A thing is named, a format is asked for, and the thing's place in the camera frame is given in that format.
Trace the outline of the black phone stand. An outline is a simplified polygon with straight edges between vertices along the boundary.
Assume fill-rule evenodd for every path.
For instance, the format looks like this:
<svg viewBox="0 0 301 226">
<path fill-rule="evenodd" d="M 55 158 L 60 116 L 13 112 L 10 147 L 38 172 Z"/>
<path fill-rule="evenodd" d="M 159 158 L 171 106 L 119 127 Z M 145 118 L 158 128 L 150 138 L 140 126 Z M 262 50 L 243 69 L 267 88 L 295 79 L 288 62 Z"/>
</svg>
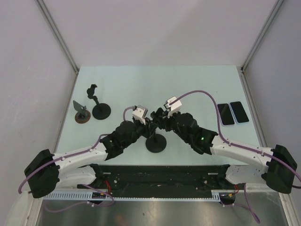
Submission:
<svg viewBox="0 0 301 226">
<path fill-rule="evenodd" d="M 160 153 L 165 150 L 167 141 L 163 135 L 156 132 L 152 137 L 146 139 L 145 146 L 151 153 Z"/>
<path fill-rule="evenodd" d="M 87 97 L 94 100 L 95 106 L 92 110 L 92 115 L 97 120 L 105 120 L 111 114 L 111 108 L 106 103 L 99 103 L 97 96 L 95 96 L 96 84 L 91 84 L 90 88 L 87 89 Z"/>
</svg>

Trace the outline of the rusty round phone stand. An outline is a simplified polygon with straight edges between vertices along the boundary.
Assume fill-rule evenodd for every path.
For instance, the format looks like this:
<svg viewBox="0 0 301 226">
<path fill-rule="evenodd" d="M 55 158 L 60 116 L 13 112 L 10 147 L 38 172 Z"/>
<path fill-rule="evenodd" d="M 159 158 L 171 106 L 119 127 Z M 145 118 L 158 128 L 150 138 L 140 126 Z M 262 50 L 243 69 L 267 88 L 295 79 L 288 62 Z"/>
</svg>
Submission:
<svg viewBox="0 0 301 226">
<path fill-rule="evenodd" d="M 91 113 L 87 110 L 86 106 L 82 106 L 80 103 L 73 100 L 73 107 L 77 112 L 75 115 L 75 121 L 77 123 L 84 124 L 90 120 Z"/>
</svg>

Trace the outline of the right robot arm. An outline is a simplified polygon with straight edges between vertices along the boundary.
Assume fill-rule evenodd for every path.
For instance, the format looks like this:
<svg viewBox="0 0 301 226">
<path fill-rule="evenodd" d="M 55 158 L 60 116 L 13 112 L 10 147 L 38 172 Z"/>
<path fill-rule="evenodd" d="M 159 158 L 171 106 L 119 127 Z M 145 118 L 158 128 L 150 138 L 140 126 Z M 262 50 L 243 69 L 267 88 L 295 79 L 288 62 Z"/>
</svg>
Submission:
<svg viewBox="0 0 301 226">
<path fill-rule="evenodd" d="M 150 116 L 160 129 L 173 131 L 198 154 L 220 155 L 252 165 L 269 188 L 283 194 L 291 193 L 297 163 L 286 147 L 256 147 L 230 141 L 198 126 L 190 113 L 177 112 L 168 116 L 167 111 L 159 108 Z"/>
</svg>

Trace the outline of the blue-cased smartphone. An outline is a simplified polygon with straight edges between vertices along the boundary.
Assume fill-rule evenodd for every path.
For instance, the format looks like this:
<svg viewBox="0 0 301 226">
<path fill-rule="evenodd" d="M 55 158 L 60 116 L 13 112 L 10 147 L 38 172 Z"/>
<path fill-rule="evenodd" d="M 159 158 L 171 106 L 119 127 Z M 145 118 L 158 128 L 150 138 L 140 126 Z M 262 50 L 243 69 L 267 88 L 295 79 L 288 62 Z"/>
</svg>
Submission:
<svg viewBox="0 0 301 226">
<path fill-rule="evenodd" d="M 238 124 L 249 122 L 249 118 L 240 101 L 230 102 L 230 107 Z"/>
</svg>

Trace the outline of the black smartphone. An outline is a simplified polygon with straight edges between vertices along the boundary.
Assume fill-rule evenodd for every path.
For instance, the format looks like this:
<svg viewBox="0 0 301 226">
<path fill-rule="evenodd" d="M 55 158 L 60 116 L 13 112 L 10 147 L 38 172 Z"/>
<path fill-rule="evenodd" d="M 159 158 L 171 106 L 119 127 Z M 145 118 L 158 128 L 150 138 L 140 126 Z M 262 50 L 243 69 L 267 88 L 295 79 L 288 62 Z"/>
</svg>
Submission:
<svg viewBox="0 0 301 226">
<path fill-rule="evenodd" d="M 153 111 L 150 116 L 152 118 L 152 121 L 157 124 L 159 129 L 164 129 L 164 121 L 163 121 L 163 109 L 158 108 L 157 111 Z"/>
</svg>

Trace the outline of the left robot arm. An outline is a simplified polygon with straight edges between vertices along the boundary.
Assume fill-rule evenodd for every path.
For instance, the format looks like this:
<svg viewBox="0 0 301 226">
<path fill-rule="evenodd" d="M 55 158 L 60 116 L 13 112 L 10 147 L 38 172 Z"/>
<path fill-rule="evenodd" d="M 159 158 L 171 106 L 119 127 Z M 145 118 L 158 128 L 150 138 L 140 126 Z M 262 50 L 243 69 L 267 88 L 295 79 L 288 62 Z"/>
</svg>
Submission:
<svg viewBox="0 0 301 226">
<path fill-rule="evenodd" d="M 61 184 L 59 177 L 64 173 L 121 155 L 140 137 L 153 135 L 157 127 L 154 121 L 146 121 L 145 124 L 138 120 L 123 121 L 112 133 L 100 137 L 93 146 L 83 150 L 64 154 L 54 154 L 48 149 L 40 151 L 24 170 L 33 198 L 41 198 L 54 191 Z"/>
</svg>

